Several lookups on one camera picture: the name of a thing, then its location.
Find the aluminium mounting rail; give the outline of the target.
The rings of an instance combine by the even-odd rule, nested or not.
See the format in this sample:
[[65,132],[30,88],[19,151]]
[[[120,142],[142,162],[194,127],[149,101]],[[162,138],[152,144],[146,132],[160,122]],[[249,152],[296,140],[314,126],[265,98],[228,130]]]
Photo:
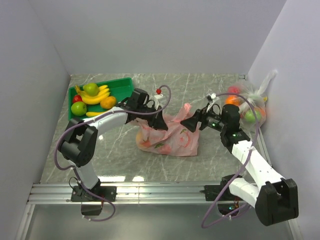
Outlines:
[[[211,186],[214,195],[220,192],[219,182],[107,182],[102,186],[116,189],[114,205],[151,204],[209,204],[205,186]],[[100,205],[101,201],[72,201],[73,190],[68,183],[34,184],[29,205]]]

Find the red fake strawberry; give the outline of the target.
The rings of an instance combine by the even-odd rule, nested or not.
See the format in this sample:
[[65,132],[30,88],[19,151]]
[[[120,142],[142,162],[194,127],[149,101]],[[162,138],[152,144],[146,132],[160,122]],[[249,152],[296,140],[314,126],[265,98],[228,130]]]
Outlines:
[[79,94],[77,94],[77,95],[75,95],[73,98],[72,98],[72,103],[74,104],[74,103],[77,103],[77,102],[82,102],[83,100],[82,100],[82,97],[79,95]]

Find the orange fake orange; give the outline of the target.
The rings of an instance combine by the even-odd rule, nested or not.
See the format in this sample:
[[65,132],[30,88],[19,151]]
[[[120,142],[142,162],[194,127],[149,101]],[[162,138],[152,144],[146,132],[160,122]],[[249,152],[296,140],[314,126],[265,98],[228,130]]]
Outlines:
[[106,110],[113,108],[116,104],[117,99],[114,96],[108,96],[100,102],[100,106]]

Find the small yellow banana bunch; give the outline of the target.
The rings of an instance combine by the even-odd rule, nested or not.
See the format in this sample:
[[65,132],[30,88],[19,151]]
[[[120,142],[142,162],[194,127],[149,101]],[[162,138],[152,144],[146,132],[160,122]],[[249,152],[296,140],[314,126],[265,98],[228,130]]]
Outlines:
[[107,85],[100,86],[99,92],[96,96],[90,96],[85,91],[81,90],[81,88],[78,85],[74,86],[76,93],[80,95],[82,101],[87,105],[97,105],[99,104],[103,99],[110,96],[110,89]]

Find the clear bag of fruits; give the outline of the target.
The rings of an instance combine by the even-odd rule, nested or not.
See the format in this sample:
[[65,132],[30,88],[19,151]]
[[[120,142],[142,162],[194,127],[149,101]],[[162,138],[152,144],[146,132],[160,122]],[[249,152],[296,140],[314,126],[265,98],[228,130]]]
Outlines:
[[230,95],[226,97],[225,103],[239,107],[241,128],[254,132],[256,127],[266,121],[266,91],[277,74],[276,70],[269,72],[258,88],[243,79],[228,88]]

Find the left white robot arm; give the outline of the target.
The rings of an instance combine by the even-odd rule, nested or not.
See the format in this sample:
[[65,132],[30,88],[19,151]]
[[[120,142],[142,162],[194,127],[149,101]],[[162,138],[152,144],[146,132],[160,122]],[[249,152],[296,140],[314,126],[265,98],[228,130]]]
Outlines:
[[149,107],[149,99],[145,90],[135,88],[130,97],[118,102],[105,113],[86,120],[71,119],[60,136],[54,152],[61,153],[70,162],[69,168],[76,175],[80,191],[89,201],[105,197],[101,181],[91,163],[100,135],[136,119],[145,120],[152,129],[168,130],[163,118],[164,108],[156,105]]

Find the green fake pear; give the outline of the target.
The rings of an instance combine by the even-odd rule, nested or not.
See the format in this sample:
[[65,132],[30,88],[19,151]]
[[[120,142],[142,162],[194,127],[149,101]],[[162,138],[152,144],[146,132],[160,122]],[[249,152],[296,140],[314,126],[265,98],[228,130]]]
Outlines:
[[91,82],[82,87],[83,91],[90,97],[95,97],[99,93],[99,87],[96,83]]

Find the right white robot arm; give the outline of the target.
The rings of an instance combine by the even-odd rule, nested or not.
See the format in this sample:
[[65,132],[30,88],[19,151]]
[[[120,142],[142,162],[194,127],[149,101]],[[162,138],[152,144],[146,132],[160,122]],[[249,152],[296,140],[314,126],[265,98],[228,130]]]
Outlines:
[[220,187],[224,199],[239,197],[255,209],[258,219],[265,226],[297,218],[299,202],[296,182],[284,178],[268,164],[240,128],[240,119],[239,107],[226,104],[221,114],[206,108],[198,109],[192,117],[182,120],[181,125],[191,132],[206,127],[219,131],[222,144],[253,178],[255,184],[234,174]]

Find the green plastic tray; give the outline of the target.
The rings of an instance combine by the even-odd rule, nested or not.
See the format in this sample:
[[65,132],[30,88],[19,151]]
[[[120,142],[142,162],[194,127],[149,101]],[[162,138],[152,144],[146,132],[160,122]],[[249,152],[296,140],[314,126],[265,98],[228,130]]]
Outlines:
[[[120,79],[113,79],[109,81],[101,81],[97,83],[98,87],[107,85],[110,90],[110,95],[114,96],[118,102],[122,101],[123,99],[130,97],[133,90],[134,85],[133,81],[130,77],[120,78]],[[72,119],[76,117],[71,111],[71,106],[73,104],[73,98],[77,95],[76,89],[74,86],[68,89],[68,119]]]

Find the yellow fake banana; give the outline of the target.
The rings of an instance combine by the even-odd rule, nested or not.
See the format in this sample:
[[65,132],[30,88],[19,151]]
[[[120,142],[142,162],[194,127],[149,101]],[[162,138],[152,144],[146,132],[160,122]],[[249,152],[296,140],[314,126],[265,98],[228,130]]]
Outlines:
[[88,111],[85,115],[86,115],[88,118],[92,118],[92,117],[96,117],[96,116],[101,115],[101,114],[103,114],[103,112]]

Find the green fake apple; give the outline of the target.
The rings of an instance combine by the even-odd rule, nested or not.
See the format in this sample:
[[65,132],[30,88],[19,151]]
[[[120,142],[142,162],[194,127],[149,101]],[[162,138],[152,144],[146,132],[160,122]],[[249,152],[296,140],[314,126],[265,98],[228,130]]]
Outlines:
[[86,114],[87,105],[82,101],[77,101],[72,104],[70,110],[73,115],[80,117]]

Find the pink plastic bag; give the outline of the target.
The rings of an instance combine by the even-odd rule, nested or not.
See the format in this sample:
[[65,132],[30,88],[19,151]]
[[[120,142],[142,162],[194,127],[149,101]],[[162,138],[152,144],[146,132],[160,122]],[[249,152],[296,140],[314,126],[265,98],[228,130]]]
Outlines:
[[173,157],[193,157],[198,155],[199,127],[191,132],[181,125],[181,121],[190,118],[192,105],[185,103],[177,115],[166,114],[163,119],[168,130],[156,130],[148,126],[146,120],[136,119],[132,125],[139,127],[135,142],[144,151]]

